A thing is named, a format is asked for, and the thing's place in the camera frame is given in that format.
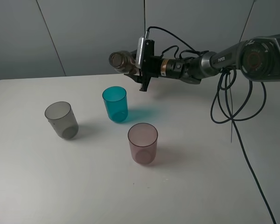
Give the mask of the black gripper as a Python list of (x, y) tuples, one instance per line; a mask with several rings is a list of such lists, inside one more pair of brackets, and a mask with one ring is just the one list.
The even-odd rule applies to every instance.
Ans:
[[(131, 51), (131, 55), (137, 55), (137, 50)], [(180, 79), (184, 71), (185, 62), (180, 59), (163, 59), (160, 56), (151, 57), (151, 77), (163, 77)], [(129, 72), (124, 76), (131, 78), (136, 83), (142, 83), (141, 72)]]

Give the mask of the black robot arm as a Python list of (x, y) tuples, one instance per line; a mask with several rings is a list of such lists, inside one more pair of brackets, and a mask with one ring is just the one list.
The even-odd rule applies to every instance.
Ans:
[(152, 40), (141, 43), (139, 51), (139, 67), (124, 74), (140, 83), (141, 91), (147, 91), (153, 77), (200, 84), (202, 79), (232, 69), (240, 70), (250, 81), (280, 82), (280, 34), (255, 37), (219, 53), (208, 51), (189, 59), (162, 59), (154, 56)]

